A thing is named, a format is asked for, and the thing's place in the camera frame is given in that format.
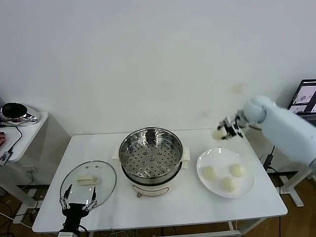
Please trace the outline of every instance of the white plate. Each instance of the white plate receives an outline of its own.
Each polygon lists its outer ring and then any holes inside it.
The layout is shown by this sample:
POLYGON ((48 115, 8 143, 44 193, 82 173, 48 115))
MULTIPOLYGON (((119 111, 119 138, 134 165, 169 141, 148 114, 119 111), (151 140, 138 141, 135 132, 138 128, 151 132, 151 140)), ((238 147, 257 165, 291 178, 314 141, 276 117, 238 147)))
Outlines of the white plate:
POLYGON ((245 158, 224 148, 213 148, 201 154, 197 159, 197 174, 209 190, 225 198, 243 197, 255 185, 255 174, 245 162, 245 158), (247 169, 247 174, 242 178, 233 176, 229 171, 229 166, 236 163, 242 164, 247 169), (202 169, 209 165, 217 170, 217 179, 214 181, 205 179, 202 173, 202 169), (232 177, 236 182, 237 188, 232 192, 227 192, 221 187, 221 180, 226 176, 232 177))

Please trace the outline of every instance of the white table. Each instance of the white table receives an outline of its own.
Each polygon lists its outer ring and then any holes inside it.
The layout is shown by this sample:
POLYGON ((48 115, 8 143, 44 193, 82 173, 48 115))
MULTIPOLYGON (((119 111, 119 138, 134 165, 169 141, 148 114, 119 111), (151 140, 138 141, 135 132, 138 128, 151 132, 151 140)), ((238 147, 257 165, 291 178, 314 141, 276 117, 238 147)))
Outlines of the white table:
MULTIPOLYGON (((40 119, 37 123, 29 126, 19 126, 20 131, 23 133, 22 139, 14 146, 13 154, 7 162, 17 162, 22 158, 23 154, 39 132, 48 118, 47 112, 40 112, 40 119)), ((20 133, 15 127, 0 127, 0 131, 5 132, 6 142, 0 147, 0 155, 6 152, 19 139, 20 133)))
POLYGON ((65 217, 58 201, 60 186, 73 168, 90 160, 103 160, 111 164, 117 173, 117 185, 104 204, 82 219, 81 224, 89 231, 229 222, 230 231, 217 232, 211 236, 234 236, 244 235, 267 217, 287 213, 286 206, 246 139, 234 138, 216 143, 212 139, 211 129, 174 133, 184 146, 190 148, 189 168, 179 172, 177 185, 166 195, 141 198, 137 198, 121 167, 112 160, 114 149, 128 134, 72 137, 33 225, 33 231, 58 232, 62 228, 65 217), (253 167, 256 184, 247 196, 239 199, 223 198, 209 191, 199 180, 196 172, 197 158, 205 150, 218 146, 238 152, 253 167), (238 220, 248 221, 240 230, 233 230, 231 221, 238 220))
MULTIPOLYGON (((29 126, 19 126, 20 131, 23 134, 21 140, 14 146, 13 154, 9 158, 8 162, 17 162, 22 158, 23 154, 37 135, 40 128, 43 126, 45 121, 48 118, 47 112, 40 112, 40 119, 37 123, 29 126)), ((5 132, 6 142, 0 147, 0 155, 3 152, 6 152, 10 147, 17 141, 20 137, 20 133, 16 130, 15 127, 0 127, 0 131, 5 132)), ((34 208, 37 202, 31 198, 36 190, 30 190, 28 194, 19 189, 4 172, 0 172, 0 187, 6 190, 8 193, 16 197, 22 202, 21 208, 18 211, 17 215, 25 213, 28 208, 34 208)), ((23 216, 16 218, 13 223, 18 223, 22 220, 23 216)))

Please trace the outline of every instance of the cooker handle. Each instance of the cooker handle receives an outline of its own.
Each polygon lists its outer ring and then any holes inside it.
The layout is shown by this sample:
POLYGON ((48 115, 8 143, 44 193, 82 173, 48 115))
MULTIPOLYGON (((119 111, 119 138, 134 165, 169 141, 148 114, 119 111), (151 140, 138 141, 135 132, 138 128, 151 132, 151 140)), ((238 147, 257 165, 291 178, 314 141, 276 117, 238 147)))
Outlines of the cooker handle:
POLYGON ((120 160, 119 160, 119 146, 115 147, 112 159, 115 161, 116 165, 120 165, 120 160))
POLYGON ((182 166, 181 169, 188 169, 190 161, 190 150, 188 147, 183 147, 183 154, 181 157, 182 166))

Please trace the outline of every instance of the glass pot lid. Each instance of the glass pot lid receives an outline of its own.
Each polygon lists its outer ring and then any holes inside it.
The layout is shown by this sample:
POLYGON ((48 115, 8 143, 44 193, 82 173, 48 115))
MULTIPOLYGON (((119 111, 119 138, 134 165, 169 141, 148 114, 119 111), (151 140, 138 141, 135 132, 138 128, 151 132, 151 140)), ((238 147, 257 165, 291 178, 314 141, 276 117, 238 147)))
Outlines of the glass pot lid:
POLYGON ((60 187, 60 197, 68 196, 67 203, 88 204, 95 195, 96 207, 111 196, 116 180, 116 173, 108 163, 88 161, 66 176, 60 187))

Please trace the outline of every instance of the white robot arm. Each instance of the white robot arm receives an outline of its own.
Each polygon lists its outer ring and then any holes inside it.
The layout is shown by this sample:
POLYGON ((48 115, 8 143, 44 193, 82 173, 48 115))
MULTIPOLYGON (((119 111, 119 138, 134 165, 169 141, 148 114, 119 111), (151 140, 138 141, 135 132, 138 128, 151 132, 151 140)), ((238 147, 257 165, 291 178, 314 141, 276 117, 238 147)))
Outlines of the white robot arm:
POLYGON ((215 133, 221 134, 220 139, 230 139, 242 136, 240 129, 252 124, 289 159, 316 171, 316 127, 266 96, 252 98, 231 119, 225 118, 215 133))

